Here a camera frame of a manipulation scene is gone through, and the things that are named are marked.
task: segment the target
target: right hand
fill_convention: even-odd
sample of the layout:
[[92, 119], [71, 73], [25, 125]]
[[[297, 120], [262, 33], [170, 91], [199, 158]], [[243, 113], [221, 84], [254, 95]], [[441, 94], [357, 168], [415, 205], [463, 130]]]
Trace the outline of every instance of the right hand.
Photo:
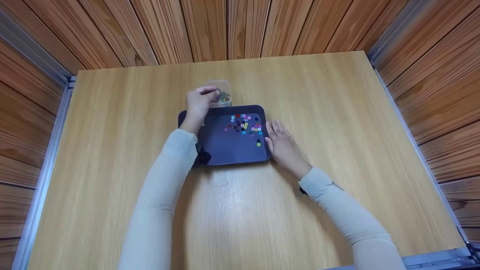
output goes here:
[[283, 168], [302, 179], [312, 166], [302, 157], [300, 148], [290, 136], [290, 132], [279, 121], [266, 123], [269, 137], [265, 138], [272, 157]]

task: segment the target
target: hand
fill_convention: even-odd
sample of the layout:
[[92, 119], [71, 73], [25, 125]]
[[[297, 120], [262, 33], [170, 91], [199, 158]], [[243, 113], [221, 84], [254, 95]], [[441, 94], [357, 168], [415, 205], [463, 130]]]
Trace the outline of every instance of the hand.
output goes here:
[[210, 103], [220, 95], [216, 89], [216, 86], [204, 86], [187, 93], [187, 116], [180, 129], [197, 135], [210, 108]]
[[290, 136], [288, 130], [279, 121], [272, 120], [266, 123], [268, 135], [265, 141], [273, 158], [283, 168], [300, 180], [312, 166], [301, 156], [300, 148]]

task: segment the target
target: sleeve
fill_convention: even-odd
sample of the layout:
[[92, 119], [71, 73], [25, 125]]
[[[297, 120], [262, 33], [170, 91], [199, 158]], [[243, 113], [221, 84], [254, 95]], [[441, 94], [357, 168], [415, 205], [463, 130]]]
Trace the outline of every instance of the sleeve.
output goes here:
[[171, 263], [175, 205], [197, 151], [197, 137], [177, 129], [170, 134], [138, 195], [123, 240], [119, 270], [167, 270]]
[[299, 184], [350, 242], [357, 270], [405, 269], [396, 246], [379, 221], [324, 171], [313, 167]]

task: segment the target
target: wood grain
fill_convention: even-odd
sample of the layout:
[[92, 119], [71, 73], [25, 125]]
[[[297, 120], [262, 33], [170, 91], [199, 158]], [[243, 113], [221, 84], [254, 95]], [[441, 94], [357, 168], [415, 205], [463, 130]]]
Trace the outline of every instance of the wood grain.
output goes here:
[[260, 57], [270, 1], [271, 0], [247, 0], [244, 58]]
[[103, 0], [78, 0], [125, 67], [143, 66], [143, 60]]
[[227, 9], [224, 0], [181, 0], [195, 62], [227, 59]]
[[375, 63], [385, 84], [389, 86], [479, 5], [478, 0], [432, 1]]
[[179, 1], [132, 0], [160, 64], [193, 62]]
[[55, 116], [0, 82], [0, 155], [42, 166]]
[[72, 74], [85, 67], [21, 0], [1, 0], [0, 8]]
[[390, 0], [367, 33], [362, 37], [361, 42], [357, 45], [355, 50], [364, 50], [365, 52], [370, 51], [373, 45], [378, 41], [409, 1], [410, 0]]
[[87, 69], [121, 67], [102, 33], [77, 0], [23, 0]]
[[0, 39], [0, 82], [57, 114], [63, 87]]
[[0, 270], [12, 269], [19, 240], [0, 240]]
[[270, 0], [228, 2], [228, 59], [260, 57]]
[[313, 0], [272, 0], [262, 57], [292, 55]]
[[158, 65], [152, 47], [129, 0], [103, 0], [144, 65]]
[[480, 9], [477, 9], [393, 81], [388, 86], [390, 94], [398, 98], [435, 71], [445, 69], [446, 65], [450, 65], [450, 69], [463, 68], [464, 64], [452, 60], [467, 61], [478, 56], [479, 40]]
[[420, 146], [439, 182], [480, 174], [480, 122]]
[[322, 53], [352, 0], [314, 0], [294, 54]]
[[355, 50], [390, 0], [353, 0], [325, 52]]
[[[80, 72], [30, 270], [116, 268], [137, 194], [185, 93], [215, 78], [230, 82], [235, 105], [261, 104], [282, 120], [401, 255], [464, 246], [359, 51]], [[192, 171], [173, 228], [173, 269], [352, 263], [345, 238], [274, 162]]]
[[0, 184], [0, 239], [22, 235], [34, 190]]
[[35, 187], [40, 168], [0, 155], [0, 182]]

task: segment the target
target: left hand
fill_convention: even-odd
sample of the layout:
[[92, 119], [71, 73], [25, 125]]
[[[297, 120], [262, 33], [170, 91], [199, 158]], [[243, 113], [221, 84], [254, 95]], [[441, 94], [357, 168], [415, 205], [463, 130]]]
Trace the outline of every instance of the left hand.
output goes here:
[[216, 86], [203, 86], [187, 93], [187, 116], [180, 129], [197, 135], [210, 103], [220, 95], [216, 89]]

